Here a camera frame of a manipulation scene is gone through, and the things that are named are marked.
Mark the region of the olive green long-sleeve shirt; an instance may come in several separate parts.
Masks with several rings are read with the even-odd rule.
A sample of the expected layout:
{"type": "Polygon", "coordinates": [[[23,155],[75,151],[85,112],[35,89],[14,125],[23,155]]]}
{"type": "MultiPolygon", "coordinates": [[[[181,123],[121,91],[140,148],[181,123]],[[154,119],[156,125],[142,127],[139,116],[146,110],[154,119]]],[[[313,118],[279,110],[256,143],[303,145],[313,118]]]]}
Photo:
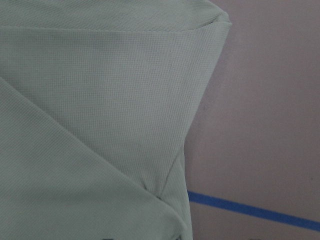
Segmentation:
{"type": "Polygon", "coordinates": [[[1,1],[1,239],[191,240],[185,139],[231,25],[208,0],[1,1]]]}

